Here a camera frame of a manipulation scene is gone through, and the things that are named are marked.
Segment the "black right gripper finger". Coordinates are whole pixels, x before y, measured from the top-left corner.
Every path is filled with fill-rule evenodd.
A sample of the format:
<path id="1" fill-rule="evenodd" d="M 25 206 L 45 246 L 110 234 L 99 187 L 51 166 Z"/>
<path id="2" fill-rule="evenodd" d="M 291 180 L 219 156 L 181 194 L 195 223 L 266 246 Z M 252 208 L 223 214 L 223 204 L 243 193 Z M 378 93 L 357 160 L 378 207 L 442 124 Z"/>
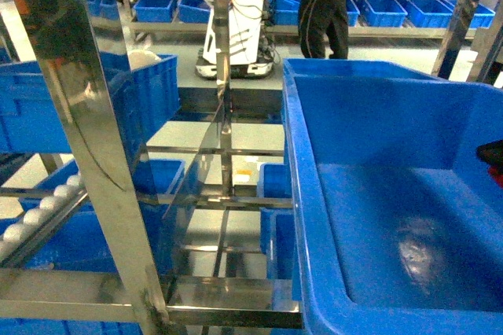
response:
<path id="1" fill-rule="evenodd" d="M 498 140 L 480 145 L 476 148 L 476 156 L 492 168 L 502 169 L 503 141 Z"/>

